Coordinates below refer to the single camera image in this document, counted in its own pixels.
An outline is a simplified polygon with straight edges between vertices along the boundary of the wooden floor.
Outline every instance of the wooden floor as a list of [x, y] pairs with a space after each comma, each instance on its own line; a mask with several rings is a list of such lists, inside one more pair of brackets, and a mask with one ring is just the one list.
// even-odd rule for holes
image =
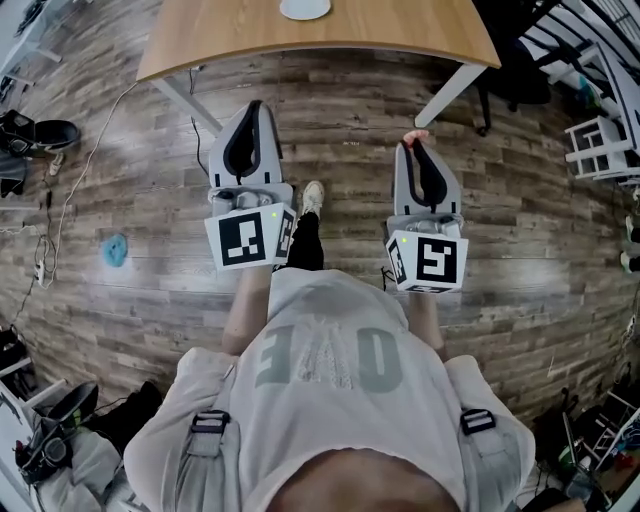
[[[78, 2], [46, 37], [60, 65], [34, 57], [22, 74], [37, 85], [19, 108], [37, 120], [77, 123], [83, 141], [49, 182], [55, 237], [61, 205], [117, 96], [133, 83], [157, 0]], [[284, 171], [294, 185], [328, 189], [321, 235], [326, 266], [382, 286], [388, 266], [380, 224], [391, 214], [393, 151], [452, 63], [407, 54], [300, 51], [210, 64], [196, 94], [225, 120], [249, 100], [274, 110]], [[188, 84], [189, 77], [178, 78]], [[508, 112], [493, 101], [494, 130], [475, 134], [474, 90], [432, 126], [432, 142], [464, 187], [470, 240], [462, 293], [443, 296], [441, 319], [454, 354], [478, 358], [498, 395], [529, 421], [568, 385], [593, 396], [610, 381], [636, 286], [617, 263], [623, 201], [603, 183], [575, 181], [563, 160], [572, 119], [550, 105]], [[203, 159], [212, 137], [204, 130]], [[145, 379], [166, 387], [190, 347], [215, 349], [235, 277], [213, 269], [203, 219], [208, 182], [190, 120], [153, 86], [118, 107], [65, 221], [58, 280], [37, 285], [17, 325], [40, 373], [72, 383], [96, 379], [104, 399]], [[26, 196], [42, 197], [45, 167], [32, 165]], [[0, 216], [0, 224], [23, 219]], [[46, 226], [44, 213], [24, 217]], [[129, 241], [124, 267], [101, 259], [115, 233]], [[0, 236], [0, 314], [19, 309], [36, 236]]]

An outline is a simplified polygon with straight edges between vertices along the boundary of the wooden table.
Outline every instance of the wooden table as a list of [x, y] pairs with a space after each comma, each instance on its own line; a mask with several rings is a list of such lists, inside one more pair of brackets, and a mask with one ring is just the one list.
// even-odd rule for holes
[[426, 126], [500, 60], [472, 0], [332, 0], [293, 21], [280, 0], [165, 0], [138, 69], [214, 135], [222, 126], [171, 73], [212, 60], [302, 48], [371, 48], [446, 57], [463, 66], [416, 117]]

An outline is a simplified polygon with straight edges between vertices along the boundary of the white t-shirt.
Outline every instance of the white t-shirt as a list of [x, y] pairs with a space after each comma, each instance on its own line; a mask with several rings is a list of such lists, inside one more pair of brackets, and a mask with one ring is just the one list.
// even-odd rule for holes
[[271, 294], [231, 393], [243, 509], [264, 511], [320, 453], [368, 448], [411, 462], [464, 510], [460, 402], [398, 302], [337, 271], [280, 270]]

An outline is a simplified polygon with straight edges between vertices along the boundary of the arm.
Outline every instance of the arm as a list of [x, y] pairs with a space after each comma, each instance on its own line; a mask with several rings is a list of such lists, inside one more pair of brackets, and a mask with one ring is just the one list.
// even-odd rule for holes
[[409, 294], [409, 332], [435, 350], [443, 362], [449, 359], [440, 333], [438, 308], [433, 295], [427, 293]]
[[242, 271], [229, 320], [222, 334], [222, 349], [233, 356], [241, 355], [267, 325], [271, 266], [252, 267]]

